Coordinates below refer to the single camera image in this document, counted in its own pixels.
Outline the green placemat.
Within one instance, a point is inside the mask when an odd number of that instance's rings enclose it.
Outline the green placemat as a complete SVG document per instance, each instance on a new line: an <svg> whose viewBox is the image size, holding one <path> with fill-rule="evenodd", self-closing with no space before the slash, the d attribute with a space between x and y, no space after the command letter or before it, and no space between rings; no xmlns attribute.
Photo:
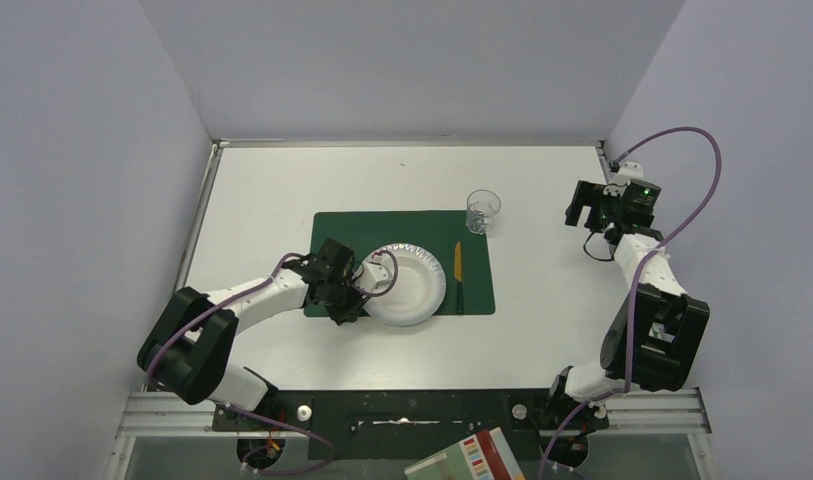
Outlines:
<svg viewBox="0 0 813 480"><path fill-rule="evenodd" d="M461 245L463 313L492 315L496 311L487 237L466 228L463 210L318 212L313 217L310 251L318 252L332 238L364 258L388 244L406 243L428 250L441 263L446 292L438 315L457 313L453 275L455 245Z"/></svg>

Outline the gold knife black handle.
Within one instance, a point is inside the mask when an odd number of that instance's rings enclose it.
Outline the gold knife black handle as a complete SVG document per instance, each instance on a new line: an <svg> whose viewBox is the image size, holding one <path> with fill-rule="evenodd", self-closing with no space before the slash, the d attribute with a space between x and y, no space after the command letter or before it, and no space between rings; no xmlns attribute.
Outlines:
<svg viewBox="0 0 813 480"><path fill-rule="evenodd" d="M464 314L464 289L463 289L463 262L462 244L458 241L454 247L454 279L456 281L456 314Z"/></svg>

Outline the clear plastic cup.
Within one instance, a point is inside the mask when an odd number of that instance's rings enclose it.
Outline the clear plastic cup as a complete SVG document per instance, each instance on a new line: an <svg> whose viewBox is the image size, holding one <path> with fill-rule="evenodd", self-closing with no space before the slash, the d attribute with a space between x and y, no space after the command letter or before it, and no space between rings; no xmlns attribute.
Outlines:
<svg viewBox="0 0 813 480"><path fill-rule="evenodd" d="M500 197L491 190L478 189L466 198L466 228L474 234L485 235L502 209Z"/></svg>

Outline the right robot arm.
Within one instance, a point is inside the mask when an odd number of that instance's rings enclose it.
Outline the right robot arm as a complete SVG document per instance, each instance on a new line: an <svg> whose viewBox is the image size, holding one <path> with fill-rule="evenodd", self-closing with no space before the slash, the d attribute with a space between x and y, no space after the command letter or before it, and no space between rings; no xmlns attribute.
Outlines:
<svg viewBox="0 0 813 480"><path fill-rule="evenodd" d="M616 313L596 360L568 366L556 377L547 403L554 422L567 416L600 420L600 405L633 388L677 391L690 373L710 316L707 303L677 281L663 234L653 229L661 189L645 180L620 185L579 181L565 216L600 234L620 266L628 294Z"/></svg>

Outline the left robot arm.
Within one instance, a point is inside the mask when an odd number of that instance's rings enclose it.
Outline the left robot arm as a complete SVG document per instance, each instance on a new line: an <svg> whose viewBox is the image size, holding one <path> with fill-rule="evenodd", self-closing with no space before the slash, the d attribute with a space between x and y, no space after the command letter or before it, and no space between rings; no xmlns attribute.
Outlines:
<svg viewBox="0 0 813 480"><path fill-rule="evenodd" d="M184 287L173 293L136 358L152 385L189 405L209 400L263 411L276 388L230 359L237 336L258 323L308 305L325 308L341 325L354 322L367 302L354 277L355 254L327 239L318 251L288 253L263 278L212 292Z"/></svg>

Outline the white plate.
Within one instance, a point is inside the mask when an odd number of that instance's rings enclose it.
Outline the white plate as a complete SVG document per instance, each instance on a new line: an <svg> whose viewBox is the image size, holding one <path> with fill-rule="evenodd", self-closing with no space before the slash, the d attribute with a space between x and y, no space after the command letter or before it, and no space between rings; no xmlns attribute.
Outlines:
<svg viewBox="0 0 813 480"><path fill-rule="evenodd" d="M363 310L374 320L395 327L417 325L440 308L447 288L440 261L427 249L409 243L385 245L363 261L394 271L395 283L385 295L367 298Z"/></svg>

